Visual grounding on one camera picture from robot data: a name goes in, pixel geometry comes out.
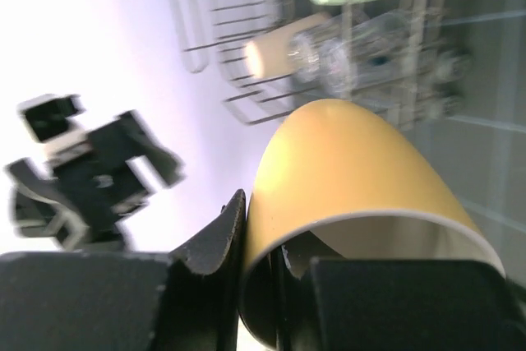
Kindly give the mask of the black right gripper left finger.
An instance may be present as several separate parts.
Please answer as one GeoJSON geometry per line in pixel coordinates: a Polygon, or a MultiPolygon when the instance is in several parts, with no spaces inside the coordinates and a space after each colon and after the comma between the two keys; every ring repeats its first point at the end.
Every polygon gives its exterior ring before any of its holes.
{"type": "Polygon", "coordinates": [[[246,196],[170,253],[1,257],[4,350],[233,350],[246,196]]]}

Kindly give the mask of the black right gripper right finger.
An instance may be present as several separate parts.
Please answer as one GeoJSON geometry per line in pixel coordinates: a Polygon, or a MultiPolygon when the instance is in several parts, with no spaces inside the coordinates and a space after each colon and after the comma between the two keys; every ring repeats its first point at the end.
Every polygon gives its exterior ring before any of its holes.
{"type": "Polygon", "coordinates": [[[315,257],[295,279],[270,256],[280,350],[522,350],[525,319],[492,266],[315,257]]]}

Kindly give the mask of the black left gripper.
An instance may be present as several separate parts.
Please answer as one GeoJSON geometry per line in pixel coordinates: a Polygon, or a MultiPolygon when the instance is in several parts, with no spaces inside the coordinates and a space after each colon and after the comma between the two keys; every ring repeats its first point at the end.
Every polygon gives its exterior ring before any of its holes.
{"type": "Polygon", "coordinates": [[[166,187],[182,180],[182,161],[133,111],[89,132],[68,125],[69,131],[45,143],[49,178],[28,158],[6,166],[14,182],[16,230],[26,238],[54,238],[65,251],[124,251],[118,221],[141,210],[153,193],[130,160],[146,158],[166,187]]]}

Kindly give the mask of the yellow mug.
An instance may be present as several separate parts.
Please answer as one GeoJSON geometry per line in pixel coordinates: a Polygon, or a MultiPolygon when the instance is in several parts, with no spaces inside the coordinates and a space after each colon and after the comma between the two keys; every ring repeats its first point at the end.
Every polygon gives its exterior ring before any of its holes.
{"type": "Polygon", "coordinates": [[[276,341],[269,254],[290,244],[301,265],[312,239],[356,259],[501,259],[427,160],[381,117],[341,99],[292,112],[271,138],[247,213],[240,315],[276,341]]]}

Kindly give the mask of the beige cup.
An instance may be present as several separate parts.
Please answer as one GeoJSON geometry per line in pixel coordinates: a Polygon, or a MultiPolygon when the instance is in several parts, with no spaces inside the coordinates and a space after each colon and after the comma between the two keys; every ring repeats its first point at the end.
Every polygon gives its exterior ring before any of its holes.
{"type": "Polygon", "coordinates": [[[291,38],[296,33],[318,26],[329,19],[328,13],[319,12],[250,39],[243,48],[248,73],[256,79],[291,74],[294,71],[288,60],[291,38]]]}

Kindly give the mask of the large clear faceted glass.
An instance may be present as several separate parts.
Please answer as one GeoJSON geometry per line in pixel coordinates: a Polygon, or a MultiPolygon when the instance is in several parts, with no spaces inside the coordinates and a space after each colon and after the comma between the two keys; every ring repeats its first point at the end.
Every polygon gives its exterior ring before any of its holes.
{"type": "Polygon", "coordinates": [[[392,56],[410,33],[411,15],[392,10],[351,28],[351,40],[338,33],[321,46],[321,84],[326,92],[341,96],[354,89],[386,81],[394,75],[392,56]]]}

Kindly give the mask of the small clear faceted glass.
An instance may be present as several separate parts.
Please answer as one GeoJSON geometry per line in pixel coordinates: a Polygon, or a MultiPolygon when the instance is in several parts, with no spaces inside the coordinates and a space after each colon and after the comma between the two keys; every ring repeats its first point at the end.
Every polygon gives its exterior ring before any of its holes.
{"type": "Polygon", "coordinates": [[[300,31],[290,39],[288,60],[293,65],[295,76],[301,82],[313,82],[320,75],[322,44],[320,31],[315,28],[300,31]]]}

